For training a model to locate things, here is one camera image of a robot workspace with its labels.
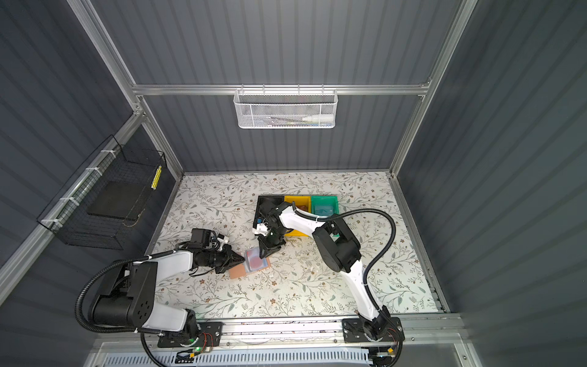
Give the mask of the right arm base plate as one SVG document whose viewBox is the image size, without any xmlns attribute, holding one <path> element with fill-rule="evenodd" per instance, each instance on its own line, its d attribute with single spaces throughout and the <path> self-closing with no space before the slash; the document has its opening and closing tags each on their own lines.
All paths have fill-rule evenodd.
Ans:
<svg viewBox="0 0 587 367">
<path fill-rule="evenodd" d="M 368 321 L 362 317 L 342 320 L 343 338 L 346 343 L 403 343 L 404 329 L 397 317 L 377 317 Z"/>
</svg>

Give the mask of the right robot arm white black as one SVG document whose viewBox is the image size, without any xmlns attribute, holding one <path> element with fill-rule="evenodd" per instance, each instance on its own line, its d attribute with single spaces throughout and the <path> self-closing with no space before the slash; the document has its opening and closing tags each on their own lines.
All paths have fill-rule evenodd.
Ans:
<svg viewBox="0 0 587 367">
<path fill-rule="evenodd" d="M 351 231 L 346 217 L 373 213 L 384 217 L 391 226 L 391 236 L 385 247 L 364 267 L 361 244 Z M 389 318 L 387 308 L 376 298 L 368 285 L 368 273 L 391 248 L 396 235 L 392 217 L 380 209 L 354 209 L 329 217 L 298 209 L 293 203 L 265 201 L 258 205 L 260 223 L 254 227 L 259 243 L 259 257 L 266 258 L 286 244 L 285 234 L 292 230 L 313 238 L 323 262 L 334 272 L 341 272 L 357 304 L 359 315 L 370 323 Z"/>
</svg>

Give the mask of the white red circle card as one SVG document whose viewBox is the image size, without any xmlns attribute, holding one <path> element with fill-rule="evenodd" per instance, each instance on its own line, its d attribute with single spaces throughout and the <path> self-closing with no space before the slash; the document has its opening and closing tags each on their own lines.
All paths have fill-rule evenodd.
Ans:
<svg viewBox="0 0 587 367">
<path fill-rule="evenodd" d="M 253 248 L 246 251 L 246 272 L 253 273 L 270 266 L 267 258 L 259 258 L 259 248 Z"/>
</svg>

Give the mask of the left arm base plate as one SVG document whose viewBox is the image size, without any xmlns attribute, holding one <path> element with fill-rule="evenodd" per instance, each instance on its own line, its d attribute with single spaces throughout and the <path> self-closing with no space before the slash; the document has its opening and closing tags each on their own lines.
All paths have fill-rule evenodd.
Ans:
<svg viewBox="0 0 587 367">
<path fill-rule="evenodd" d="M 180 332 L 163 332 L 157 347 L 164 348 L 212 348 L 220 345 L 224 324 L 222 322 L 199 322 L 195 330 Z"/>
</svg>

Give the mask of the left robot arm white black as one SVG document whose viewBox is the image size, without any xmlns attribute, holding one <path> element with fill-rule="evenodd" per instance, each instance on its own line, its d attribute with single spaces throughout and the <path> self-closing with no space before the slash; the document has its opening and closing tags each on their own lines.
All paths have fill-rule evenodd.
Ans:
<svg viewBox="0 0 587 367">
<path fill-rule="evenodd" d="M 157 284 L 185 272 L 197 277 L 201 267 L 222 274 L 245 261 L 230 245 L 221 249 L 184 247 L 115 261 L 79 293 L 76 320 L 95 333 L 175 333 L 195 338 L 200 334 L 195 313 L 156 301 Z"/>
</svg>

